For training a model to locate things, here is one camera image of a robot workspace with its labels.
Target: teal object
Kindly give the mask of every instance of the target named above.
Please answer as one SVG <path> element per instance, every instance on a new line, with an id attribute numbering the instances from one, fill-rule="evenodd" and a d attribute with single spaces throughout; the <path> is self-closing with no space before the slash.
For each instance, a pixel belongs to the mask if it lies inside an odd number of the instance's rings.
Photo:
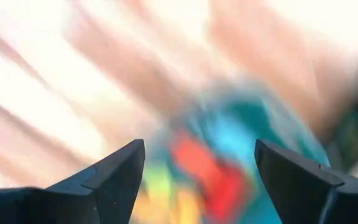
<path id="1" fill-rule="evenodd" d="M 185 127 L 215 155 L 239 164 L 255 180 L 257 191 L 237 223 L 281 223 L 259 177 L 254 159 L 256 139 L 269 140 L 329 166 L 323 147 L 283 103 L 261 87 L 222 91 L 200 102 L 182 118 L 174 120 L 169 129 Z M 151 152 L 151 161 L 172 163 L 165 145 L 171 138 L 169 129 L 155 141 L 157 145 L 150 146 L 160 148 Z M 191 182 L 175 166 L 170 170 L 175 179 Z"/>

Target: blurry background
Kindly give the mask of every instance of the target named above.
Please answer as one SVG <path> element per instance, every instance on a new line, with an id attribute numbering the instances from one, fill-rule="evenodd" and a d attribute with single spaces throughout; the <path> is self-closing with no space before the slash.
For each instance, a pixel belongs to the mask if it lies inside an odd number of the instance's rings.
<path id="1" fill-rule="evenodd" d="M 239 78 L 324 139 L 358 96 L 358 1 L 0 0 L 0 187 L 46 187 Z"/>

